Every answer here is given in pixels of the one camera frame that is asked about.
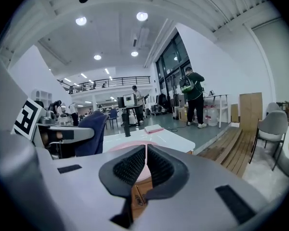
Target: backpack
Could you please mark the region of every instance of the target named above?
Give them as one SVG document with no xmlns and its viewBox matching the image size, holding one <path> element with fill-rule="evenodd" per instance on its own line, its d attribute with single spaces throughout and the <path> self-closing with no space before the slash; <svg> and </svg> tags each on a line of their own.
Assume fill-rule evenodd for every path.
<svg viewBox="0 0 289 231">
<path fill-rule="evenodd" d="M 188 75 L 182 76 L 180 78 L 180 89 L 183 94 L 189 93 L 194 89 L 195 85 L 193 81 L 188 78 Z"/>
</svg>

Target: man in green jacket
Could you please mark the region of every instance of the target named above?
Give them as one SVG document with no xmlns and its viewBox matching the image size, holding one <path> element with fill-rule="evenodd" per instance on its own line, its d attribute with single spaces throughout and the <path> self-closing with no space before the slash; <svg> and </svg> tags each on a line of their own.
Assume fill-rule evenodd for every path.
<svg viewBox="0 0 289 231">
<path fill-rule="evenodd" d="M 194 88 L 187 93 L 188 111 L 187 111 L 187 125 L 191 125 L 194 116 L 194 109 L 196 108 L 198 128 L 205 128 L 207 124 L 203 123 L 203 93 L 201 82 L 204 81 L 198 73 L 194 73 L 191 67 L 185 69 L 186 76 L 194 83 Z"/>
</svg>

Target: person in white shirt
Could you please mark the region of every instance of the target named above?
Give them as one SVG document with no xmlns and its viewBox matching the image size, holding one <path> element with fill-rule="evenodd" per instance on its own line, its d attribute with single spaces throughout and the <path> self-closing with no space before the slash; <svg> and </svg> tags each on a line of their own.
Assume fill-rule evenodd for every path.
<svg viewBox="0 0 289 231">
<path fill-rule="evenodd" d="M 144 107 L 143 107 L 143 104 L 144 104 L 144 101 L 143 101 L 143 96 L 141 96 L 140 92 L 137 90 L 137 87 L 136 86 L 133 86 L 133 94 L 136 95 L 136 99 L 137 99 L 137 105 L 140 105 L 139 107 L 139 113 L 136 112 L 136 115 L 138 113 L 138 117 L 137 117 L 137 120 L 140 122 L 140 123 L 143 123 L 144 122 Z"/>
<path fill-rule="evenodd" d="M 73 126 L 78 127 L 78 114 L 77 114 L 76 104 L 71 103 L 69 106 L 69 110 L 73 118 Z"/>
</svg>

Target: wooden pallet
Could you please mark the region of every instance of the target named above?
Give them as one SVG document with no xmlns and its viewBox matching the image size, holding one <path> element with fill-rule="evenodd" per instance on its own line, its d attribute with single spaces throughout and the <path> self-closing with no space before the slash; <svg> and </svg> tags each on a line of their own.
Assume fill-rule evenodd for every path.
<svg viewBox="0 0 289 231">
<path fill-rule="evenodd" d="M 242 177 L 251 155 L 255 132 L 231 127 L 215 143 L 198 154 Z"/>
</svg>

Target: white table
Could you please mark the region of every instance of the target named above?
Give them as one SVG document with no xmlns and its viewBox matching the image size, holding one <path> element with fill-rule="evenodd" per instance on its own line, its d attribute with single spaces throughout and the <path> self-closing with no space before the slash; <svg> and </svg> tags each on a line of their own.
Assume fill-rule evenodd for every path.
<svg viewBox="0 0 289 231">
<path fill-rule="evenodd" d="M 168 147 L 184 153 L 193 151 L 195 148 L 194 142 L 189 141 L 175 133 L 169 132 L 168 130 L 164 129 L 152 134 L 147 134 L 143 129 L 131 132 L 131 136 L 129 137 L 125 137 L 124 133 L 105 136 L 103 142 L 103 153 L 119 144 L 131 141 L 151 141 L 160 146 Z"/>
<path fill-rule="evenodd" d="M 224 106 L 222 107 L 222 96 L 225 96 L 226 97 L 226 104 L 227 106 Z M 228 114 L 228 100 L 227 100 L 227 96 L 228 94 L 220 94 L 220 95 L 213 95 L 213 96 L 208 96 L 208 97 L 204 97 L 204 99 L 208 99 L 208 98 L 213 98 L 213 105 L 215 105 L 215 98 L 216 97 L 220 97 L 220 105 L 219 105 L 219 109 L 220 110 L 220 121 L 219 121 L 219 128 L 221 128 L 221 125 L 222 125 L 222 111 L 223 110 L 227 110 L 227 116 L 229 117 L 229 114 Z"/>
</svg>

